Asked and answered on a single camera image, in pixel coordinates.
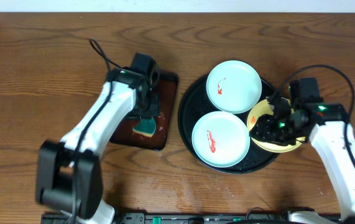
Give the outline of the green yellow sponge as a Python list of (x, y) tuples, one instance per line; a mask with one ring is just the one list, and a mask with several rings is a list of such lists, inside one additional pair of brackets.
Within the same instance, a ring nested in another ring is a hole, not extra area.
[(134, 127), (133, 131), (137, 134), (151, 138), (157, 129), (157, 125), (154, 118), (141, 119)]

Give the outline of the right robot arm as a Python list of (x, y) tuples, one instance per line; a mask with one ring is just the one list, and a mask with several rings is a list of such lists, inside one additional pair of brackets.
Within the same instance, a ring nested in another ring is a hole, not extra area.
[[(267, 100), (262, 100), (250, 110), (248, 129), (252, 132), (260, 124), (260, 116), (274, 115)], [(338, 119), (315, 124), (310, 128), (308, 139), (320, 156), (338, 199), (342, 223), (355, 223), (355, 138), (353, 128)], [(295, 144), (279, 146), (271, 142), (252, 140), (266, 151), (283, 153), (299, 147), (304, 138), (295, 138)], [(333, 223), (312, 210), (304, 208), (289, 210), (287, 218), (291, 223)]]

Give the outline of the light blue plate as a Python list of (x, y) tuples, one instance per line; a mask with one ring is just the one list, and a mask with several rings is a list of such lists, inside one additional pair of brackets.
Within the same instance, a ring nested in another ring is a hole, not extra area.
[(219, 168), (241, 162), (250, 147), (247, 126), (236, 115), (224, 111), (202, 116), (194, 125), (191, 142), (202, 161)]
[(206, 79), (206, 93), (217, 109), (239, 114), (249, 111), (259, 101), (262, 82), (248, 63), (228, 60), (212, 69)]

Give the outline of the yellow plate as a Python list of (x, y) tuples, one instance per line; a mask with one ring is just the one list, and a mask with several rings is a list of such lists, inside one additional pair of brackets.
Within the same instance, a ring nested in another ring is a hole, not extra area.
[[(250, 131), (256, 124), (257, 120), (264, 114), (269, 114), (273, 115), (273, 111), (271, 110), (267, 100), (262, 100), (258, 102), (249, 112), (249, 115), (247, 117), (247, 128), (248, 131)], [(289, 152), (292, 151), (299, 146), (302, 145), (302, 142), (305, 140), (304, 137), (297, 138), (297, 141), (294, 145), (287, 145), (287, 146), (279, 146), (276, 144), (271, 144), (267, 142), (260, 142), (254, 138), (251, 138), (251, 140), (260, 148), (269, 151), (269, 152), (275, 152), (275, 153), (283, 153), (283, 152)]]

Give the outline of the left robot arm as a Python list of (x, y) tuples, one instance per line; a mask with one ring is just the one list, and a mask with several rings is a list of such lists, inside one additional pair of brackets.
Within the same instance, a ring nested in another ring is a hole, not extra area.
[(112, 223), (115, 209), (103, 199), (100, 158), (124, 118), (157, 116), (152, 89), (160, 75), (155, 60), (135, 54), (129, 67), (109, 70), (103, 89), (84, 118), (59, 142), (39, 149), (35, 199), (60, 210), (67, 223)]

